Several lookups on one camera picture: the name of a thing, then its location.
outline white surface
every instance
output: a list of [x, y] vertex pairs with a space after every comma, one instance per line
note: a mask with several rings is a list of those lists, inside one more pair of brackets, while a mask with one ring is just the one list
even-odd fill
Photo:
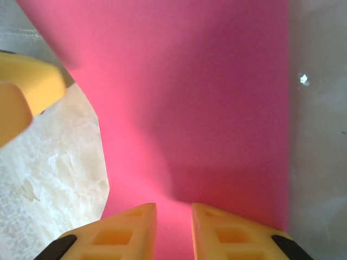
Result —
[[[315, 260], [347, 259], [345, 14], [346, 0], [291, 1], [290, 233]], [[14, 0], [0, 0], [0, 49], [58, 63]], [[99, 218], [105, 176], [97, 119], [75, 85], [0, 151], [0, 247], [32, 259]]]

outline translucent plastic wrap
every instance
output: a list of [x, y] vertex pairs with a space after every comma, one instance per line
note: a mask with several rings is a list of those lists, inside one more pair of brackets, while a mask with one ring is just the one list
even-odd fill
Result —
[[347, 2], [291, 4], [290, 233], [347, 259]]

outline black rubber pad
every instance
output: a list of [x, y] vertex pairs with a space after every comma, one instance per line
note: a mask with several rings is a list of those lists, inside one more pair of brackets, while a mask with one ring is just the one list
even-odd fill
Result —
[[313, 258], [293, 240], [278, 235], [272, 236], [272, 240], [275, 241], [277, 246], [289, 260], [313, 260]]
[[34, 260], [60, 260], [76, 240], [77, 236], [75, 235], [54, 240]]

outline yellow plastic part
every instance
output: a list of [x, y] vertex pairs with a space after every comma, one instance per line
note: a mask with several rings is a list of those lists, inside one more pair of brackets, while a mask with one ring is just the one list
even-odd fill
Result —
[[22, 133], [32, 119], [21, 90], [12, 83], [0, 81], [0, 147]]
[[288, 260], [272, 235], [286, 233], [201, 204], [192, 205], [195, 260]]
[[62, 74], [52, 64], [20, 54], [0, 51], [0, 80], [12, 82], [23, 92], [36, 116], [66, 93]]
[[153, 260], [157, 206], [147, 203], [71, 230], [77, 240], [61, 260]]

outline pink paper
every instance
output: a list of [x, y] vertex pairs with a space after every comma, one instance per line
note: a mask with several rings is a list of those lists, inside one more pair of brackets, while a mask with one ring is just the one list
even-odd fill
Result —
[[93, 105], [103, 217], [158, 204], [156, 259], [194, 259], [190, 203], [288, 210], [285, 0], [18, 0]]

